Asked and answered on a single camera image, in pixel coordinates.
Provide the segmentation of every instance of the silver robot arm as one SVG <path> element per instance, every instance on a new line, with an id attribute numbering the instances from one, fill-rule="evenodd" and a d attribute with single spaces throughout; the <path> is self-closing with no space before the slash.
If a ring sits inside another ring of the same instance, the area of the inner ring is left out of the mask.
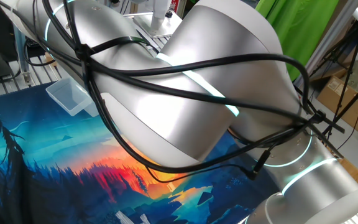
<path id="1" fill-rule="evenodd" d="M 4 2 L 33 21 L 32 0 Z M 96 1 L 69 2 L 82 44 L 94 47 L 118 37 L 139 37 L 132 24 L 112 9 Z M 50 3 L 54 15 L 65 26 L 62 0 Z M 35 0 L 35 7 L 38 35 L 55 49 L 75 57 L 50 22 L 41 0 Z M 25 35 L 36 39 L 15 15 L 3 9 Z M 139 44 L 126 44 L 92 58 L 109 68 L 140 70 L 252 53 L 282 54 L 270 24 L 240 0 L 201 0 L 157 57 Z M 82 82 L 72 70 L 80 72 L 79 66 L 60 64 Z M 94 73 L 94 78 L 121 133 L 148 158 L 168 167 L 202 162 L 228 128 L 239 137 L 256 141 L 292 122 L 267 112 L 143 90 L 102 73 Z M 237 63 L 140 79 L 305 116 L 283 62 Z M 263 152 L 264 149 L 254 149 L 249 155 L 257 160 Z M 310 130 L 277 146 L 265 168 L 281 192 L 262 202 L 247 218 L 247 224 L 339 224 L 358 212 L 358 184 Z"/>

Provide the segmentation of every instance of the green cloth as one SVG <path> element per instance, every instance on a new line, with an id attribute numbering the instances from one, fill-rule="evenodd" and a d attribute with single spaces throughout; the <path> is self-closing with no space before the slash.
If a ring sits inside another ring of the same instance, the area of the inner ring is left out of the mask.
<path id="1" fill-rule="evenodd" d="M 275 29 L 283 53 L 306 65 L 339 0 L 261 0 L 256 10 Z M 299 71 L 288 65 L 292 80 Z"/>

